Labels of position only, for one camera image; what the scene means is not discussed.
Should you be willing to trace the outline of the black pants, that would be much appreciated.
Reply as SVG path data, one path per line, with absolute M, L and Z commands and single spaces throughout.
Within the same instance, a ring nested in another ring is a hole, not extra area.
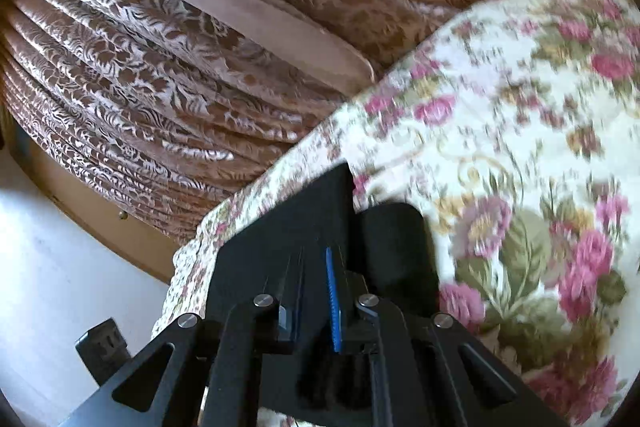
M 278 295 L 282 277 L 304 264 L 299 334 L 292 355 L 262 362 L 261 421 L 269 414 L 320 426 L 372 423 L 370 369 L 359 355 L 338 355 L 330 333 L 326 252 L 341 254 L 371 293 L 402 313 L 430 317 L 438 309 L 433 241 L 421 213 L 404 202 L 357 211 L 346 165 L 235 233 L 218 251 L 206 319 L 226 321 L 234 305 L 265 291 Z

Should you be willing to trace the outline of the brown floral curtain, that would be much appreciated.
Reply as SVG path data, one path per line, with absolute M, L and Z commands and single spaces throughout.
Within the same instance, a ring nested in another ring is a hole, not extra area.
M 375 80 L 477 0 L 262 0 Z M 1 0 L 1 102 L 61 167 L 177 242 L 350 96 L 183 0 Z

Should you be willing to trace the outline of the black wall socket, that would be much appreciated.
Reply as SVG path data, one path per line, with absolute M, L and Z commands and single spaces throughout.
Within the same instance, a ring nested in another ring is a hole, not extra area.
M 75 349 L 98 386 L 105 384 L 131 355 L 113 317 L 93 326 L 75 343 Z

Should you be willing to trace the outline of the plain brown curtain band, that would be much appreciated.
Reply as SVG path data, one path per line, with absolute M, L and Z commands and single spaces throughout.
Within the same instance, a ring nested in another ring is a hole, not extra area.
M 183 0 L 326 86 L 353 96 L 375 71 L 355 48 L 262 0 Z

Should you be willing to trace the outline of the floral bedspread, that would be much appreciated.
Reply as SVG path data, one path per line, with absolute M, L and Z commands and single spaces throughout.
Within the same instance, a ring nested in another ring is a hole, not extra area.
M 444 308 L 573 426 L 639 374 L 639 9 L 473 5 L 218 205 L 174 257 L 163 329 L 202 312 L 224 241 L 347 162 L 357 209 L 408 202 Z

